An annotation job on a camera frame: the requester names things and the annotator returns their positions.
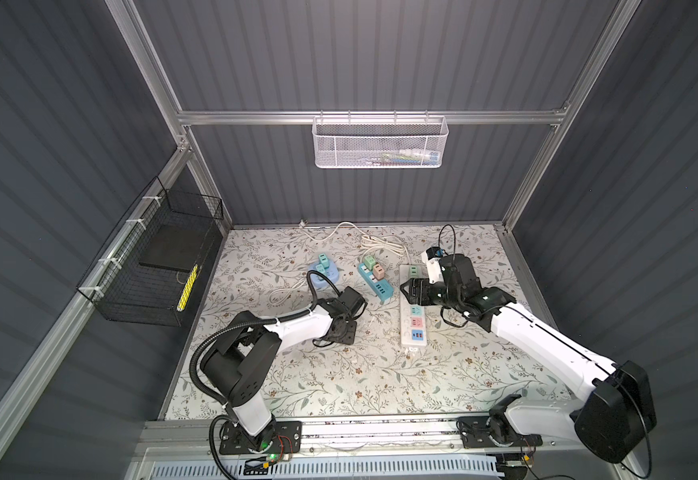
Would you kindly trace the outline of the teal blue power strip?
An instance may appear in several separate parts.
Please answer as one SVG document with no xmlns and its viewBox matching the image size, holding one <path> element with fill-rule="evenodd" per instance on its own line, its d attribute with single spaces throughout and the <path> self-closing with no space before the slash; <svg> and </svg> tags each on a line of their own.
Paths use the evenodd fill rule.
<svg viewBox="0 0 698 480">
<path fill-rule="evenodd" d="M 378 297 L 382 305 L 388 303 L 393 298 L 394 289 L 387 280 L 386 276 L 382 280 L 376 280 L 373 277 L 372 271 L 367 270 L 363 263 L 360 263 L 357 269 L 361 278 L 370 287 L 373 293 Z"/>
</svg>

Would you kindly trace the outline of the pink plug adapter cube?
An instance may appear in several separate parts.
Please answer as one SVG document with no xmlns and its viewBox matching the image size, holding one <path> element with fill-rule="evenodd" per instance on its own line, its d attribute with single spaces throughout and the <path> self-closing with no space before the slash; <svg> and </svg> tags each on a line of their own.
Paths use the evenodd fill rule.
<svg viewBox="0 0 698 480">
<path fill-rule="evenodd" d="M 374 265 L 372 269 L 372 274 L 376 280 L 382 280 L 386 276 L 385 269 L 380 264 Z"/>
</svg>

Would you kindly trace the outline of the green plug adapter cube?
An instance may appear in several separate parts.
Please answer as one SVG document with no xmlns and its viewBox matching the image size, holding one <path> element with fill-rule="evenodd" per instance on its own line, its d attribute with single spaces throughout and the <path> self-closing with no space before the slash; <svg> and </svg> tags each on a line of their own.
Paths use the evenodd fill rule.
<svg viewBox="0 0 698 480">
<path fill-rule="evenodd" d="M 377 264 L 376 259 L 372 255 L 365 255 L 362 259 L 362 262 L 365 268 L 369 271 L 372 271 Z"/>
</svg>

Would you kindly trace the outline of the long white power strip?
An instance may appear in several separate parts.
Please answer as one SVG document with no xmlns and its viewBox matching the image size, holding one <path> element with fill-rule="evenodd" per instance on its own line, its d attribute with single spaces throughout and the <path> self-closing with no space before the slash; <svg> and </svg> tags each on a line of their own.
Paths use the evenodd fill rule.
<svg viewBox="0 0 698 480">
<path fill-rule="evenodd" d="M 426 315 L 422 306 L 411 305 L 403 294 L 402 285 L 411 278 L 427 280 L 426 269 L 413 264 L 402 264 L 399 267 L 400 343 L 409 351 L 419 352 L 427 346 Z"/>
</svg>

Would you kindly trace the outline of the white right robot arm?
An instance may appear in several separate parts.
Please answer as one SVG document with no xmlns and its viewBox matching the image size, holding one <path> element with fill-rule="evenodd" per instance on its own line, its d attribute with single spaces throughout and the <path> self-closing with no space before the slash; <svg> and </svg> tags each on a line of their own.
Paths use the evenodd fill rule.
<svg viewBox="0 0 698 480">
<path fill-rule="evenodd" d="M 462 254 L 423 255 L 427 275 L 401 283 L 411 305 L 453 310 L 467 322 L 513 344 L 560 380 L 567 401 L 510 394 L 488 413 L 484 431 L 499 447 L 538 435 L 577 441 L 599 459 L 622 462 L 647 442 L 657 418 L 647 372 L 632 361 L 617 364 L 579 345 L 498 287 L 485 287 Z"/>
</svg>

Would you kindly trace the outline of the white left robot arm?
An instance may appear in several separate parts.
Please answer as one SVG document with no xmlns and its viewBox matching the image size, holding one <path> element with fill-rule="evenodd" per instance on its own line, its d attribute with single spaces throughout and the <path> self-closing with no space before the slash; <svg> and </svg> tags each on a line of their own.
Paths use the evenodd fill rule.
<svg viewBox="0 0 698 480">
<path fill-rule="evenodd" d="M 277 356 L 307 341 L 350 345 L 366 305 L 360 293 L 347 287 L 280 317 L 243 311 L 197 347 L 190 358 L 190 379 L 222 404 L 226 417 L 250 441 L 269 442 L 276 420 L 260 390 Z"/>
</svg>

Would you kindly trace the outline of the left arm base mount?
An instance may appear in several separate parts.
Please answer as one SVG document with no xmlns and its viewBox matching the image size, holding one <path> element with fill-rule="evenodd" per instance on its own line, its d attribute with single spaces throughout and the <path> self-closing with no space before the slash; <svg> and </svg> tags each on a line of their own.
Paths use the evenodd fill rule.
<svg viewBox="0 0 698 480">
<path fill-rule="evenodd" d="M 303 423 L 272 420 L 259 434 L 227 421 L 217 434 L 222 455 L 294 454 L 301 448 Z"/>
</svg>

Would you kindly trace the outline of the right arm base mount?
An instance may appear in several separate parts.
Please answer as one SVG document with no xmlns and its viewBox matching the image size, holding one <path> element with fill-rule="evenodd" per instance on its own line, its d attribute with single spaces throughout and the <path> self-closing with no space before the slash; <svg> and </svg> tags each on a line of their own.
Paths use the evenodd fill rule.
<svg viewBox="0 0 698 480">
<path fill-rule="evenodd" d="M 513 430 L 506 420 L 497 419 L 488 414 L 468 415 L 456 419 L 456 430 L 462 446 L 476 448 L 535 448 L 543 444 L 540 435 L 521 435 Z"/>
</svg>

